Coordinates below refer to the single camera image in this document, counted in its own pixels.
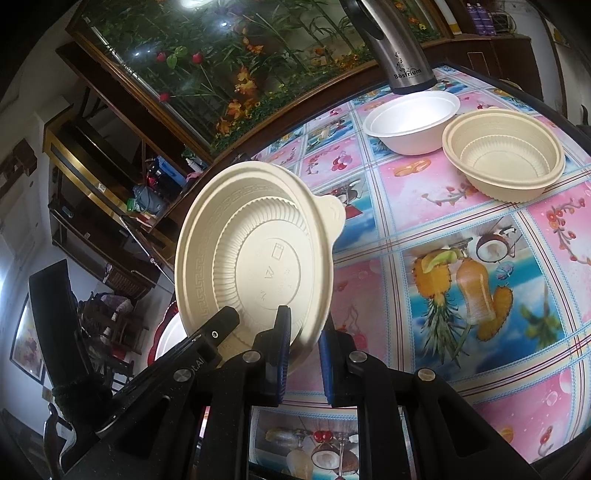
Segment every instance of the bowl rim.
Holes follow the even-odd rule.
[[[302,179],[286,168],[258,161],[235,164],[215,175],[197,195],[187,212],[177,243],[174,262],[174,285],[178,311],[188,335],[200,327],[200,325],[195,327],[196,323],[202,321],[203,324],[207,320],[195,319],[192,315],[198,313],[198,310],[204,310],[204,307],[196,308],[195,304],[199,303],[198,299],[190,300],[190,297],[195,298],[195,295],[188,288],[191,286],[188,278],[195,277],[194,271],[196,267],[194,263],[189,264],[189,261],[194,260],[195,257],[195,254],[189,254],[189,248],[191,246],[194,248],[199,241],[204,240],[200,229],[207,229],[208,225],[202,224],[199,219],[206,209],[209,210],[215,207],[217,200],[214,200],[214,198],[224,194],[224,191],[227,194],[227,188],[231,188],[232,184],[245,179],[268,181],[285,192],[286,196],[302,211],[308,228],[312,250],[318,255],[319,259],[317,264],[314,265],[314,282],[318,285],[318,288],[313,291],[313,297],[306,316],[310,320],[302,324],[298,335],[290,345],[288,370],[292,372],[308,357],[320,338],[324,322],[330,310],[334,266],[332,244],[322,241],[322,238],[330,238],[330,234],[314,199],[315,195],[304,184]],[[205,276],[210,278],[211,273],[205,273]]]
[[[440,118],[439,120],[432,122],[430,124],[427,124],[427,125],[423,125],[422,127],[413,128],[412,130],[405,130],[402,132],[395,132],[392,134],[378,134],[376,132],[373,132],[370,129],[369,125],[371,124],[371,122],[373,122],[378,116],[380,116],[386,110],[392,108],[393,106],[397,106],[397,105],[405,103],[405,102],[411,102],[415,98],[425,97],[425,96],[426,97],[434,97],[434,98],[443,98],[443,99],[450,100],[451,103],[453,104],[453,108],[446,116]],[[456,95],[454,95],[453,93],[442,92],[440,90],[424,90],[422,92],[409,93],[407,95],[402,95],[397,98],[394,98],[394,99],[386,102],[385,104],[380,105],[379,107],[375,108],[363,121],[363,131],[367,135],[370,135],[372,137],[377,137],[377,138],[403,137],[405,135],[411,135],[411,134],[415,134],[415,133],[422,132],[425,130],[429,130],[432,127],[436,127],[438,125],[441,125],[441,124],[447,122],[450,118],[453,118],[454,115],[457,114],[460,107],[461,107],[460,99]]]
[[[480,170],[470,167],[463,163],[460,160],[460,154],[456,153],[454,149],[451,147],[451,138],[457,129],[463,125],[465,122],[470,121],[472,118],[476,116],[513,116],[518,118],[524,122],[529,122],[530,125],[536,127],[539,131],[541,131],[544,135],[546,135],[549,140],[552,142],[554,147],[554,152],[556,153],[556,163],[552,170],[550,170],[546,175],[541,177],[537,177],[536,179],[531,180],[514,180],[509,177],[505,179],[500,179],[498,177],[492,177],[490,175],[482,173]],[[564,156],[564,147],[562,142],[558,139],[556,134],[550,130],[549,127],[544,125],[538,119],[535,119],[525,113],[516,112],[513,110],[508,109],[487,109],[487,110],[477,110],[469,113],[465,113],[464,115],[459,116],[455,120],[452,120],[445,130],[443,131],[443,152],[445,153],[447,159],[460,171],[464,172],[466,175],[474,177],[477,180],[483,181],[490,185],[494,185],[497,187],[502,188],[509,188],[515,190],[534,190],[539,189],[542,187],[547,187],[548,185],[552,185],[556,180],[560,178],[560,176],[564,172],[564,168],[566,166],[566,159]]]

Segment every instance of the thermos handle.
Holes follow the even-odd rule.
[[[340,4],[355,28],[365,30],[376,40],[384,39],[384,32],[368,18],[365,10],[359,5],[358,0],[340,0]]]

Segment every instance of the printed palm tree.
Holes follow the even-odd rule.
[[[556,315],[550,313],[547,286],[544,286],[544,313],[542,316],[534,315],[525,305],[521,306],[519,312],[529,323],[525,330],[525,336],[532,340],[538,339],[536,350],[542,350],[558,341],[558,335],[562,333],[562,325]]]

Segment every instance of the plastic bowl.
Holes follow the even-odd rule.
[[[402,155],[423,155],[441,148],[441,135],[460,109],[452,93],[427,90],[391,100],[373,110],[363,131]]]
[[[443,132],[447,158],[482,193],[503,202],[529,202],[563,174],[562,144],[524,113],[487,109],[466,113]]]
[[[234,307],[240,325],[218,348],[227,360],[250,349],[287,305],[293,371],[328,315],[332,246],[344,224],[339,199],[313,195],[282,167],[249,161],[220,172],[193,202],[178,241],[175,288],[187,334]]]

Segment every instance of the beige bowl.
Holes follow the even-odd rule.
[[[503,202],[529,202],[563,174],[564,149],[543,123],[524,113],[467,113],[443,132],[447,158],[482,193]]]

